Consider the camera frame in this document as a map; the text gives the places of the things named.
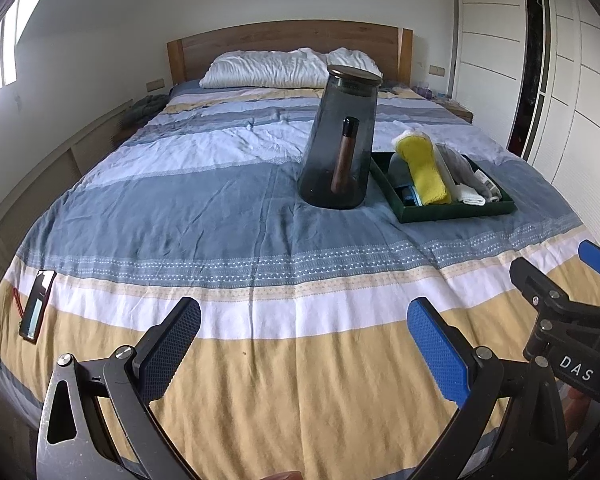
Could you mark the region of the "white knitted cloth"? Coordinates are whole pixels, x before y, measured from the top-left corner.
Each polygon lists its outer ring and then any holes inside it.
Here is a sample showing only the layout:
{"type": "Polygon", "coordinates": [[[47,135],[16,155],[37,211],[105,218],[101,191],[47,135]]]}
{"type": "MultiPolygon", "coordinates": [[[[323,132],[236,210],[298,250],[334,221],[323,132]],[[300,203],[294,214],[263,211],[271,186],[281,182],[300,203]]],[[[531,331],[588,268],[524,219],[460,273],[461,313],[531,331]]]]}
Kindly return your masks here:
{"type": "Polygon", "coordinates": [[[438,153],[434,144],[434,160],[436,161],[437,170],[440,174],[442,182],[446,189],[446,194],[449,195],[451,203],[461,203],[469,206],[484,206],[487,201],[480,196],[473,188],[464,184],[457,184],[450,174],[450,170],[445,165],[442,156],[438,153]]]}

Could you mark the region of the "yellow textured cloth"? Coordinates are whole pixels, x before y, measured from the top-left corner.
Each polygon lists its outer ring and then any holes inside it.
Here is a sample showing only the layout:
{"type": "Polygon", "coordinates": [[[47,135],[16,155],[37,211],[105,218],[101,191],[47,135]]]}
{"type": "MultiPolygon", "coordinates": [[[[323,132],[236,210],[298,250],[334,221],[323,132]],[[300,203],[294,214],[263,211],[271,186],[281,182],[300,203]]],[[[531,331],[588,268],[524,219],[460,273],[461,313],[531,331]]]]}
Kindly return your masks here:
{"type": "Polygon", "coordinates": [[[451,203],[434,160],[434,146],[428,136],[405,133],[393,140],[394,150],[410,168],[418,197],[424,206],[451,203]]]}

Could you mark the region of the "tissue pack beige white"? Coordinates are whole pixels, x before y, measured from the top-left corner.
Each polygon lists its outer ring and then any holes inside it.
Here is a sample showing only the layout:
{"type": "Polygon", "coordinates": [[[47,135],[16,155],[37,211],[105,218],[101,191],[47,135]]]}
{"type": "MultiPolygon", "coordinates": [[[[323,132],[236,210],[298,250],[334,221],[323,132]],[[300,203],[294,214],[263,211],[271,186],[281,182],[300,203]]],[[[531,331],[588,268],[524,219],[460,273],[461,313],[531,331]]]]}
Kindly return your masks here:
{"type": "Polygon", "coordinates": [[[496,203],[502,199],[500,188],[480,169],[474,172],[477,187],[476,191],[488,203],[496,203]]]}

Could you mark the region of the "smartphone with red case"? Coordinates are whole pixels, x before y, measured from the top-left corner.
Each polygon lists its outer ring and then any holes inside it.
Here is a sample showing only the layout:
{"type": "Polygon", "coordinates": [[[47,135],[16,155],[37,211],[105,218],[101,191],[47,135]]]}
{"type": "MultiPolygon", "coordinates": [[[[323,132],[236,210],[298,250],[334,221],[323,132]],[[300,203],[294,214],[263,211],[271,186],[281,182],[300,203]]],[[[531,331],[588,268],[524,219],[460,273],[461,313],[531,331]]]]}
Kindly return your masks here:
{"type": "Polygon", "coordinates": [[[19,336],[30,344],[38,341],[44,313],[50,300],[50,290],[57,273],[53,270],[39,270],[35,275],[27,303],[20,310],[19,336]]]}

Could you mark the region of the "grey folded cloth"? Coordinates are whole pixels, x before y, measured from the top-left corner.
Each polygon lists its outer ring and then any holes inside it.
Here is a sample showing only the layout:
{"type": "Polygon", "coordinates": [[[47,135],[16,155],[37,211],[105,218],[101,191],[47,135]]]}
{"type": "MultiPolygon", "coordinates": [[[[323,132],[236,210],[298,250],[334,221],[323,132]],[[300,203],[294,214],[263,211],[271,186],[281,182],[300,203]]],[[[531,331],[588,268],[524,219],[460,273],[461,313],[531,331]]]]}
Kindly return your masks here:
{"type": "Polygon", "coordinates": [[[462,154],[444,144],[437,144],[436,148],[457,184],[467,185],[486,200],[490,200],[490,190],[476,177],[475,170],[462,154]]]}

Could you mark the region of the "green tray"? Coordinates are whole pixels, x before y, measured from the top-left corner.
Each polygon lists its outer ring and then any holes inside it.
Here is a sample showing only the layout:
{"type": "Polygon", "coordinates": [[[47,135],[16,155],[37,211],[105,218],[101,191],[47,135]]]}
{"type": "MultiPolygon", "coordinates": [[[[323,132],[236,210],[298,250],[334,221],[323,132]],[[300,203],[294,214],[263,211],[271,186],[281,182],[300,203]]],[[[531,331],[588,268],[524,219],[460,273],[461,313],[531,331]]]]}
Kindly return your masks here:
{"type": "Polygon", "coordinates": [[[393,175],[400,172],[398,168],[391,170],[391,162],[395,152],[373,152],[370,162],[370,175],[384,194],[390,209],[400,223],[457,220],[464,218],[495,217],[511,214],[516,204],[504,188],[496,183],[486,172],[468,156],[464,159],[474,174],[484,177],[493,185],[494,201],[486,200],[474,188],[458,188],[457,183],[449,178],[445,180],[450,193],[449,203],[424,205],[420,194],[410,182],[408,185],[397,185],[393,175]]]}

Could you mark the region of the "striped blue bed quilt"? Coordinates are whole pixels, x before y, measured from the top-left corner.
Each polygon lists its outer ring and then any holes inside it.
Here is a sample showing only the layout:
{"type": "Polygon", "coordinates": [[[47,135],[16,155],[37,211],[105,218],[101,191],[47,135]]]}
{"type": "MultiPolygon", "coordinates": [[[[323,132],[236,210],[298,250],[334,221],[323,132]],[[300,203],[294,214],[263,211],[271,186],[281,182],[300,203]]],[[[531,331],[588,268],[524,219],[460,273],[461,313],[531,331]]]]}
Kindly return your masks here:
{"type": "Polygon", "coordinates": [[[437,104],[383,93],[374,150],[422,131],[474,160],[514,212],[400,223],[376,184],[351,210],[305,203],[297,179],[319,100],[186,92],[62,194],[0,281],[1,404],[35,427],[58,356],[108,356],[189,296],[201,330],[154,412],[197,474],[404,479],[454,411],[408,333],[411,300],[511,360],[535,319],[514,259],[600,307],[568,203],[437,104]],[[30,344],[20,310],[39,270],[57,275],[30,344]]]}

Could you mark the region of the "wooden nightstand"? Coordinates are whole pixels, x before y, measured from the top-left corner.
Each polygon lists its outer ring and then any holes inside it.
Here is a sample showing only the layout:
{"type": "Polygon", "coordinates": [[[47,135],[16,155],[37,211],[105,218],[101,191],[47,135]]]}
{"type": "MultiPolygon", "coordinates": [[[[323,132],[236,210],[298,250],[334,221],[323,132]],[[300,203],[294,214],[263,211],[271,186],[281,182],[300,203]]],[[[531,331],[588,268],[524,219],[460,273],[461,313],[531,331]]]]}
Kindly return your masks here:
{"type": "Polygon", "coordinates": [[[463,105],[460,105],[459,102],[456,102],[444,93],[440,93],[431,90],[429,87],[423,86],[414,86],[413,90],[419,96],[422,96],[423,98],[444,107],[448,112],[459,118],[462,118],[465,122],[469,122],[471,124],[474,120],[474,114],[472,114],[470,110],[463,105]]]}

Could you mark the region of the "white wardrobe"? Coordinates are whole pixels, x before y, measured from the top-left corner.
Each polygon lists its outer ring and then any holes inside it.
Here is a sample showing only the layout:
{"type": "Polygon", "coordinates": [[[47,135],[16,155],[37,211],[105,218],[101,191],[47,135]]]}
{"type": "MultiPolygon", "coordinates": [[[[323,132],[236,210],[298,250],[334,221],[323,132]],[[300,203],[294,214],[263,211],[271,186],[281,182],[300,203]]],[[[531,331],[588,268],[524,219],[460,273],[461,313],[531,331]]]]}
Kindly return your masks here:
{"type": "Polygon", "coordinates": [[[600,244],[600,12],[592,0],[455,0],[454,13],[454,99],[600,244]]]}

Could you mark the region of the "wooden headboard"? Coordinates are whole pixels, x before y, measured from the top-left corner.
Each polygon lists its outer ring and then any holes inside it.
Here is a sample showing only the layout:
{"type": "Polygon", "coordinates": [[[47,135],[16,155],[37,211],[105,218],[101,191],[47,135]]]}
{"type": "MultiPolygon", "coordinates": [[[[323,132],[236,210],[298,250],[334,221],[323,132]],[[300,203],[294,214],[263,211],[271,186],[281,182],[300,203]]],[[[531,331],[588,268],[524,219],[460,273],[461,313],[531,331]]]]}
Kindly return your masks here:
{"type": "Polygon", "coordinates": [[[225,27],[166,44],[172,82],[200,79],[220,54],[235,50],[289,51],[340,47],[369,55],[388,81],[411,83],[414,34],[411,29],[338,20],[272,21],[225,27]]]}

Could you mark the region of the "dark green cloth bundle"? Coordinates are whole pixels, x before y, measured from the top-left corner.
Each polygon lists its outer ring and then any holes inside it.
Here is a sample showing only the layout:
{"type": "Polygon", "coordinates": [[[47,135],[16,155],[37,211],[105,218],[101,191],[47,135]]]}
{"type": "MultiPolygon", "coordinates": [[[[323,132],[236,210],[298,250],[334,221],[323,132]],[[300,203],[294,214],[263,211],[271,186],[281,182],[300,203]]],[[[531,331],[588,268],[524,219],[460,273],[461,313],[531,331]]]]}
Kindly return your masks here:
{"type": "Polygon", "coordinates": [[[135,102],[123,115],[122,127],[141,127],[146,125],[152,118],[158,115],[169,103],[167,94],[156,94],[145,96],[135,102]]]}

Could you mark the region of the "white pillow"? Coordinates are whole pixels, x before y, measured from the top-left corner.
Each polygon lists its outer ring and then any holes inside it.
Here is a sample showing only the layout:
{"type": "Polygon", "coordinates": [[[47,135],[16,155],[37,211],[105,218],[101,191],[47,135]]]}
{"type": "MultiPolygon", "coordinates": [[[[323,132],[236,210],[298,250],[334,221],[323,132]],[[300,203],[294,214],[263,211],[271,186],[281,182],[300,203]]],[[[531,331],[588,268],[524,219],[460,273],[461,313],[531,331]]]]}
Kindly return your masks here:
{"type": "Polygon", "coordinates": [[[382,77],[374,60],[360,50],[344,47],[327,53],[311,48],[288,52],[238,50],[219,55],[210,64],[199,85],[206,89],[317,89],[326,84],[329,65],[354,67],[382,77]]]}

